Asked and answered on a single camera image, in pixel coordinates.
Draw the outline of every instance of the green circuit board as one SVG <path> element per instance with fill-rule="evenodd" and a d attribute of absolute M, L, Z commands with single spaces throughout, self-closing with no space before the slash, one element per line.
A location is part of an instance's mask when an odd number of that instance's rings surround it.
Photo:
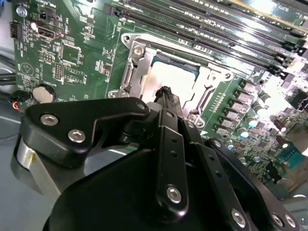
<path fill-rule="evenodd" d="M 242 2 L 255 6 L 257 1 Z M 19 7 L 26 10 L 26 15 L 17 13 Z M 308 18 L 308 14 L 278 3 L 272 4 L 271 13 L 299 26 Z M 276 95 L 283 100 L 292 98 L 298 90 L 307 92 L 305 58 L 301 60 L 305 67 L 288 88 L 281 87 L 283 80 L 269 72 L 272 66 L 280 65 L 278 53 L 295 58 L 294 52 L 282 44 L 300 43 L 302 33 L 289 33 L 290 28 L 229 6 L 228 1 L 16 0 L 13 20 L 22 30 L 22 35 L 14 35 L 18 88 L 32 92 L 39 84 L 51 86 L 57 102 L 103 99 L 109 91 L 120 88 L 129 54 L 121 42 L 124 33 L 152 34 L 212 57 L 223 67 L 231 68 L 234 78 L 220 83 L 209 100 L 202 114 L 205 126 L 200 128 L 201 135 L 239 144 L 236 154 L 246 158 L 248 168 L 260 179 L 270 162 L 284 172 L 278 158 L 284 150 L 276 142 L 277 134 L 270 132 L 275 128 L 272 115 L 257 118 L 252 106 L 262 92 L 271 88 L 276 88 Z M 252 24 L 248 35 L 245 28 Z M 187 55 L 185 58 L 203 65 L 209 63 Z M 249 107 L 242 111 L 232 130 L 226 135 L 218 134 L 218 121 L 229 108 L 230 100 L 236 100 L 235 92 L 242 89 L 243 80 L 256 84 L 259 90 L 252 93 Z M 19 106 L 27 108 L 34 103 L 37 102 L 28 100 Z M 306 126 L 307 113 L 293 108 L 289 113 L 283 110 L 274 116 L 281 121 L 291 120 L 287 130 L 297 123 Z M 264 127 L 249 128 L 244 120 L 248 115 L 264 123 Z M 247 139 L 239 136 L 240 127 L 247 128 Z M 256 156 L 261 159 L 259 163 L 253 161 Z"/>

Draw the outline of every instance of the capacitor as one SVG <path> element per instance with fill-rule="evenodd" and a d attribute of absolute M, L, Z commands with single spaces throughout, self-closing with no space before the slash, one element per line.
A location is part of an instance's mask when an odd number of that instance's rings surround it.
<path fill-rule="evenodd" d="M 36 86 L 33 89 L 32 94 L 33 98 L 38 103 L 51 103 L 57 98 L 55 90 L 47 84 L 40 84 Z"/>
<path fill-rule="evenodd" d="M 288 142 L 286 142 L 285 139 L 281 136 L 277 136 L 276 140 L 282 148 L 287 148 L 289 146 Z"/>
<path fill-rule="evenodd" d="M 234 145 L 233 145 L 233 141 L 232 140 L 229 140 L 226 142 L 226 146 L 227 148 L 230 150 L 230 151 L 233 151 L 234 150 Z"/>
<path fill-rule="evenodd" d="M 246 128 L 243 128 L 243 127 L 239 128 L 237 130 L 237 132 L 240 134 L 240 137 L 243 138 L 243 139 L 245 139 L 245 138 L 247 138 L 249 136 L 248 131 L 246 130 Z"/>
<path fill-rule="evenodd" d="M 274 125 L 281 132 L 285 132 L 287 130 L 287 128 L 284 126 L 284 124 L 282 122 L 280 122 L 278 119 L 276 119 L 274 121 Z"/>
<path fill-rule="evenodd" d="M 240 161 L 244 166 L 247 166 L 247 162 L 246 162 L 245 157 L 240 157 L 240 158 L 239 158 L 239 161 Z"/>
<path fill-rule="evenodd" d="M 260 156 L 255 156 L 255 157 L 253 158 L 253 161 L 254 161 L 255 163 L 260 163 L 260 162 L 261 162 Z"/>
<path fill-rule="evenodd" d="M 266 110 L 263 107 L 261 107 L 259 104 L 255 105 L 253 109 L 258 116 L 261 116 L 261 117 L 266 116 Z"/>
<path fill-rule="evenodd" d="M 253 118 L 252 116 L 247 117 L 245 121 L 247 122 L 250 128 L 255 128 L 258 125 L 258 121 L 256 121 L 256 119 Z"/>
<path fill-rule="evenodd" d="M 268 94 L 264 94 L 261 97 L 261 100 L 265 103 L 267 106 L 272 106 L 274 104 L 274 100 L 272 97 L 270 97 Z"/>

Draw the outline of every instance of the black cable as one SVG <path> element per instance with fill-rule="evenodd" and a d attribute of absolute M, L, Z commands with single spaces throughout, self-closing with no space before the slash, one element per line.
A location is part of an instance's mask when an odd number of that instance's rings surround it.
<path fill-rule="evenodd" d="M 14 85 L 14 84 L 16 84 L 16 80 L 15 79 L 0 80 L 0 86 Z"/>
<path fill-rule="evenodd" d="M 15 79 L 15 78 L 16 78 L 15 73 L 0 74 L 0 81 L 1 80 L 8 80 L 8 79 Z"/>
<path fill-rule="evenodd" d="M 8 57 L 5 57 L 2 54 L 0 54 L 0 63 L 3 63 L 4 65 L 8 66 L 11 69 L 15 69 L 15 61 Z"/>

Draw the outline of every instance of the black metal bracket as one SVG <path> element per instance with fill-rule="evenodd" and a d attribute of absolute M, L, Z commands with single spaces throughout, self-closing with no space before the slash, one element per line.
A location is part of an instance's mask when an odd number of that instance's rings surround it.
<path fill-rule="evenodd" d="M 113 183 L 105 176 L 117 175 L 116 179 L 119 182 L 125 174 L 140 176 L 143 173 L 139 169 L 130 169 L 130 166 L 136 168 L 136 161 L 140 161 L 140 164 L 151 168 L 146 171 L 154 175 L 154 179 L 150 183 L 145 183 L 141 179 L 136 179 L 136 182 L 134 179 L 128 179 L 131 180 L 130 184 L 123 190 L 132 195 L 134 203 L 140 204 L 134 195 L 143 195 L 144 187 L 153 185 L 150 195 L 145 198 L 149 202 L 148 209 L 152 211 L 159 224 L 174 225 L 185 223 L 187 220 L 198 220 L 200 223 L 196 230 L 203 230 L 200 227 L 203 227 L 202 223 L 207 215 L 204 212 L 196 213 L 200 209 L 196 209 L 198 203 L 195 197 L 198 188 L 195 181 L 199 181 L 200 188 L 206 188 L 213 195 L 212 198 L 202 198 L 201 201 L 210 203 L 208 206 L 211 206 L 211 203 L 217 206 L 215 217 L 223 221 L 224 230 L 299 230 L 292 214 L 219 140 L 203 142 L 195 125 L 181 118 L 176 103 L 177 97 L 172 95 L 168 88 L 164 87 L 156 96 L 156 104 L 152 104 L 155 110 L 149 109 L 136 98 L 39 104 L 26 110 L 21 125 L 24 143 L 61 167 L 81 166 L 93 150 L 124 146 L 131 142 L 139 145 L 138 150 L 126 156 L 123 161 L 120 160 L 117 164 L 106 170 L 102 169 L 100 173 L 88 176 L 65 190 L 60 196 L 62 202 L 57 211 L 59 208 L 66 209 L 65 206 L 75 206 L 75 199 L 67 202 L 72 199 L 71 196 L 65 196 L 66 192 L 69 195 L 72 193 L 74 197 L 84 198 L 83 187 L 98 191 L 110 190 L 109 186 Z M 78 130 L 74 139 L 70 136 L 72 130 Z M 189 171 L 187 162 L 193 166 Z M 117 166 L 122 166 L 125 172 L 121 173 Z M 199 179 L 192 179 L 192 175 L 198 176 Z M 74 185 L 78 188 L 77 192 L 74 191 Z M 192 201 L 194 211 L 190 209 L 189 200 Z M 98 209 L 95 204 L 91 205 L 95 207 L 93 212 Z M 129 206 L 132 208 L 125 208 L 125 211 L 143 211 L 132 204 Z M 85 211 L 69 208 L 68 214 L 75 212 L 78 214 L 72 215 L 73 217 L 82 217 L 81 214 Z M 54 222 L 54 219 L 50 220 L 50 227 Z"/>

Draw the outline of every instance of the chip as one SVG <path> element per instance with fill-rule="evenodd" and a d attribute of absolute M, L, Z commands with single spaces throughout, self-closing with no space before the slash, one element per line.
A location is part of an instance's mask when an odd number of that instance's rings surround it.
<path fill-rule="evenodd" d="M 286 114 L 290 114 L 291 112 L 292 112 L 292 109 L 288 107 L 284 110 L 284 113 Z"/>
<path fill-rule="evenodd" d="M 267 144 L 268 143 L 261 141 L 258 146 L 264 148 Z"/>
<path fill-rule="evenodd" d="M 229 119 L 237 119 L 238 113 L 234 110 L 227 110 L 226 117 Z"/>
<path fill-rule="evenodd" d="M 256 126 L 256 128 L 262 129 L 264 128 L 265 124 L 264 123 L 258 123 L 258 125 Z"/>

